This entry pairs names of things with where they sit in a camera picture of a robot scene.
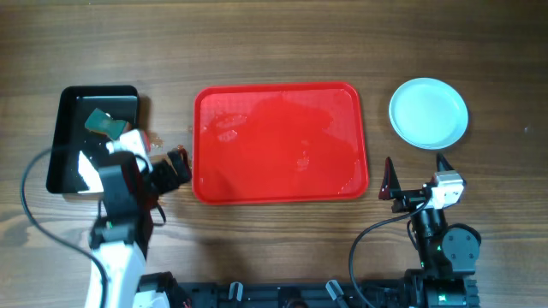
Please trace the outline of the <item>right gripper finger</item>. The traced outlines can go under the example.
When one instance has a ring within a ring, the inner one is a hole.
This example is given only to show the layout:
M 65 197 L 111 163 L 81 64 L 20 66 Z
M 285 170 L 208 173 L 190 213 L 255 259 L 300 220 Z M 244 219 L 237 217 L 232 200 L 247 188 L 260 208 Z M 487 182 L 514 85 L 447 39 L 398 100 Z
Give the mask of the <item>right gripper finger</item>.
M 390 157 L 385 159 L 384 178 L 380 187 L 378 198 L 381 200 L 399 199 L 402 197 L 402 189 L 397 179 L 396 171 Z
M 444 155 L 439 152 L 436 156 L 436 166 L 438 172 L 453 171 L 454 168 L 450 165 Z

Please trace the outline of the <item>white plate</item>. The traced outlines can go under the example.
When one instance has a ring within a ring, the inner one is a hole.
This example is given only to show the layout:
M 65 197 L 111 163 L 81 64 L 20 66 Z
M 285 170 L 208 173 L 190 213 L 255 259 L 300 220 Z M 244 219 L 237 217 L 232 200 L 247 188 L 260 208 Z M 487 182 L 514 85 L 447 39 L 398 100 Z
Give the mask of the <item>white plate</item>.
M 388 107 L 390 124 L 407 143 L 424 150 L 455 144 L 468 129 L 468 107 L 449 84 L 416 78 L 400 85 Z

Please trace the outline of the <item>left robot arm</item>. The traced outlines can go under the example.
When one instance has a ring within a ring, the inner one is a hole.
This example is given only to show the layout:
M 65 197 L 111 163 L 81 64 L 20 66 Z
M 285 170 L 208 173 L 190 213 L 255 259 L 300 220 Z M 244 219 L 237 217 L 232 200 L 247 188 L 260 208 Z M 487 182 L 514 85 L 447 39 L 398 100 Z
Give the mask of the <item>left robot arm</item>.
M 106 215 L 89 234 L 92 273 L 86 307 L 190 307 L 191 299 L 171 272 L 147 275 L 146 257 L 155 227 L 166 223 L 158 199 L 191 181 L 188 154 L 174 149 L 141 171 L 145 158 L 130 151 L 99 165 Z

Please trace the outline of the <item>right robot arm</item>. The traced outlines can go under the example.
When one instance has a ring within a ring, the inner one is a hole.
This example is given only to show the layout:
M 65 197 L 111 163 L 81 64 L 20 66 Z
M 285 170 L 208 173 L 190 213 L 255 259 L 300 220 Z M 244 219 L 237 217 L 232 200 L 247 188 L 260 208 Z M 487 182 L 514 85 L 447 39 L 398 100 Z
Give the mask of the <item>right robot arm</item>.
M 462 307 L 480 305 L 475 263 L 480 256 L 479 232 L 466 224 L 449 225 L 444 210 L 460 202 L 466 181 L 443 155 L 437 155 L 437 172 L 422 188 L 401 189 L 392 160 L 385 160 L 378 197 L 392 200 L 394 213 L 415 214 L 408 222 L 421 262 L 404 277 L 364 287 L 378 307 Z

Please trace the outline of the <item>green and yellow sponge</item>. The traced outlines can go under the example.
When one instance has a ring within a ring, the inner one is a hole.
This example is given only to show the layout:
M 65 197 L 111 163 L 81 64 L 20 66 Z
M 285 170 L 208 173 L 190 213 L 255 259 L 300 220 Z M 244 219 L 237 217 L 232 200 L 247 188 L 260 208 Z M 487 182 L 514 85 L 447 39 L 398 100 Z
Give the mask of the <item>green and yellow sponge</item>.
M 124 120 L 113 119 L 109 114 L 96 108 L 86 119 L 85 129 L 118 140 L 127 131 L 130 124 Z

